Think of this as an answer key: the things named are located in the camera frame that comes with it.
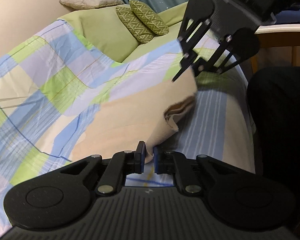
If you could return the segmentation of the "green chevron cushion front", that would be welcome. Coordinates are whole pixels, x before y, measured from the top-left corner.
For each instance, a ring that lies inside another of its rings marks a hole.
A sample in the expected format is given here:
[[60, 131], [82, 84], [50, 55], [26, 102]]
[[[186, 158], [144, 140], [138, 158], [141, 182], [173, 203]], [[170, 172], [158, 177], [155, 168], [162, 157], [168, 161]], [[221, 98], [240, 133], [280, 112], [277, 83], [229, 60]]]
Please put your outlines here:
[[141, 44], [146, 44], [153, 40], [153, 32], [139, 20], [130, 8], [118, 6], [116, 7], [116, 14], [119, 20]]

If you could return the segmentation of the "green chevron cushion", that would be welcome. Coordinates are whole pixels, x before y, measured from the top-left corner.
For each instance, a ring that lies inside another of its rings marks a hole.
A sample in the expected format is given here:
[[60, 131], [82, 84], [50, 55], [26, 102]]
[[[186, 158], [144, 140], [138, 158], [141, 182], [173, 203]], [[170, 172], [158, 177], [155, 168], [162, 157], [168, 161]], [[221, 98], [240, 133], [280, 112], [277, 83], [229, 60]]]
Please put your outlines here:
[[129, 5], [137, 18], [153, 33], [156, 35], [168, 34], [168, 26], [149, 5], [137, 0], [129, 0]]
[[116, 14], [119, 20], [141, 44], [146, 44], [153, 40], [153, 32], [139, 20], [130, 8], [118, 6], [116, 7]]

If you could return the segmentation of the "grey quilted pillow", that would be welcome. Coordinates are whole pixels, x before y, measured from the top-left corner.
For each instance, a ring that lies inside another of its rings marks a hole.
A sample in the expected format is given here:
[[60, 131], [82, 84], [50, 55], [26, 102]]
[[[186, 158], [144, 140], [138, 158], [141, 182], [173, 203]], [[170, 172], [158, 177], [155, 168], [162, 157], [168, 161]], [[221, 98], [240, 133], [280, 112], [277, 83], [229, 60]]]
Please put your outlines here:
[[75, 10], [99, 9], [124, 4], [122, 0], [59, 0], [59, 2]]

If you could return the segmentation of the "beige garment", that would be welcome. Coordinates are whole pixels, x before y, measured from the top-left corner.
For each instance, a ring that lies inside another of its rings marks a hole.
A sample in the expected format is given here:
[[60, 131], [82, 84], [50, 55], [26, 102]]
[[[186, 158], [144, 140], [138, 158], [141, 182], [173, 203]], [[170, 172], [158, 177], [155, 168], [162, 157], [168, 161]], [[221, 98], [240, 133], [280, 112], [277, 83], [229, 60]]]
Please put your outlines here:
[[179, 131], [178, 122], [194, 107], [197, 85], [187, 69], [176, 81], [164, 81], [136, 94], [102, 105], [70, 156], [73, 161], [99, 154], [135, 150], [146, 143], [146, 161], [153, 148]]

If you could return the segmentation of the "white wooden shelf board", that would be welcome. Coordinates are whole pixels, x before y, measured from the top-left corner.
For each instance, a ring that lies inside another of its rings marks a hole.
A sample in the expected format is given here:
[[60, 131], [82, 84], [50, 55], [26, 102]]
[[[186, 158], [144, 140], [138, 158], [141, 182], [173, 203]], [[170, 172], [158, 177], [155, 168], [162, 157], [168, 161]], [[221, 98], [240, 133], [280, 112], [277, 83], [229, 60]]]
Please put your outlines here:
[[256, 34], [266, 34], [266, 33], [294, 33], [300, 32], [300, 23], [296, 24], [275, 24], [260, 26]]

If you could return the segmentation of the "plaid blue green sheet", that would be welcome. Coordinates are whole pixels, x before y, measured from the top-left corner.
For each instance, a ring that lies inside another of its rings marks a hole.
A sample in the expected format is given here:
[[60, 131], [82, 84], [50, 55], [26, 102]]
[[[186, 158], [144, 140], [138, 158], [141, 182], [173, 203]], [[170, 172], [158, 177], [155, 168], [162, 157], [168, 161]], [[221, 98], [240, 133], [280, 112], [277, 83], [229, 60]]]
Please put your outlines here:
[[[74, 162], [71, 152], [114, 88], [132, 78], [57, 20], [0, 59], [0, 236], [11, 227], [3, 208], [9, 189]], [[247, 80], [239, 67], [195, 79], [194, 107], [179, 131], [159, 144], [188, 158], [207, 154], [254, 170]]]

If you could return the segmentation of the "green chevron cushion back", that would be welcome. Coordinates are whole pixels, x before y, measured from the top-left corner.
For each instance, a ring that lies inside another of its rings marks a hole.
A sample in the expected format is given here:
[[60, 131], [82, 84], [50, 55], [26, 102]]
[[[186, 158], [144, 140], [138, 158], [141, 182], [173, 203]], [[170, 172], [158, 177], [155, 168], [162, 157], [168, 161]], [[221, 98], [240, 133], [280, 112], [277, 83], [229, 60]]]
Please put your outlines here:
[[153, 33], [156, 35], [168, 34], [168, 26], [149, 5], [137, 0], [129, 0], [129, 5], [137, 18]]

